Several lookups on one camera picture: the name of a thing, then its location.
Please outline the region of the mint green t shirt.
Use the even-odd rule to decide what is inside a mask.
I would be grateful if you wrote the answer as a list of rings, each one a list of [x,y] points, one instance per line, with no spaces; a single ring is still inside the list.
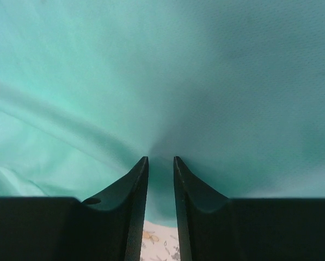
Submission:
[[[0,1],[0,196],[85,199],[173,158],[229,197],[325,197],[325,1]]]

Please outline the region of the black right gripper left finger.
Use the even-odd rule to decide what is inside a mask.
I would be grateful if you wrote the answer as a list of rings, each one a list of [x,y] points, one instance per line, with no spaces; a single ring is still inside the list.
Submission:
[[[0,260],[139,260],[149,161],[79,201],[0,197]]]

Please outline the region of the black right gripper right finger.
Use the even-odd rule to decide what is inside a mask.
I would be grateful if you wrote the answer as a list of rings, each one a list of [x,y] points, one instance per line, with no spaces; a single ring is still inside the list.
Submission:
[[[325,198],[228,198],[173,170],[182,260],[325,260]]]

